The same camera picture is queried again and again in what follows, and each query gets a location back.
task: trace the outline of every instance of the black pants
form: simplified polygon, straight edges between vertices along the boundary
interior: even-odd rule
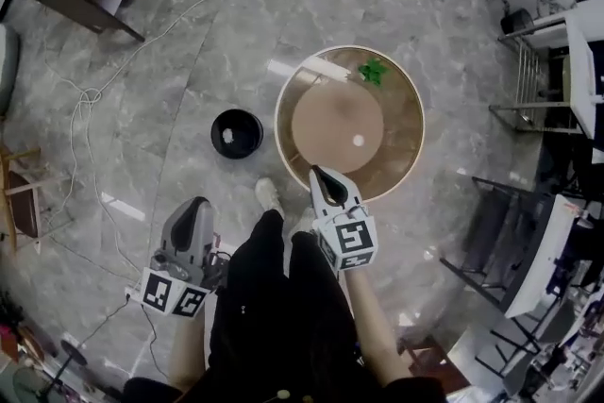
[[[231,258],[210,338],[214,377],[232,385],[239,375],[248,391],[261,382],[267,396],[309,391],[318,378],[334,382],[339,369],[331,367],[344,368],[357,354],[354,320],[316,237],[293,236],[287,278],[282,229],[281,215],[265,212]]]

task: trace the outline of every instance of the sneaker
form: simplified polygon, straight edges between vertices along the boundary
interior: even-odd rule
[[[295,233],[297,232],[312,232],[312,222],[316,216],[314,215],[314,208],[308,207],[302,212],[300,220],[294,225],[294,228],[290,230],[287,240],[290,241]]]
[[[256,182],[256,198],[262,205],[264,211],[276,210],[285,220],[285,212],[279,203],[277,188],[271,178],[261,178]]]

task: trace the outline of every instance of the glass tabletop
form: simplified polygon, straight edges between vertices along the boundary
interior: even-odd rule
[[[310,56],[294,72],[277,101],[275,126],[279,154],[307,190],[310,165],[323,164],[350,177],[369,201],[398,186],[417,161],[424,112],[398,64],[342,46]]]

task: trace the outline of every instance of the brown seat cushion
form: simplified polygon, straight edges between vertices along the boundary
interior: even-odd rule
[[[15,172],[8,172],[8,186],[18,188],[28,185],[29,182]],[[36,208],[34,205],[34,193],[32,190],[11,195],[12,218],[18,230],[32,239],[38,238],[38,226],[36,225]]]

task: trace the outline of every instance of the black container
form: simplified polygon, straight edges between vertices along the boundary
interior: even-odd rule
[[[232,142],[226,143],[223,133],[232,131]],[[211,143],[223,157],[233,160],[245,158],[260,146],[264,137],[262,123],[252,113],[229,109],[220,114],[211,126]]]

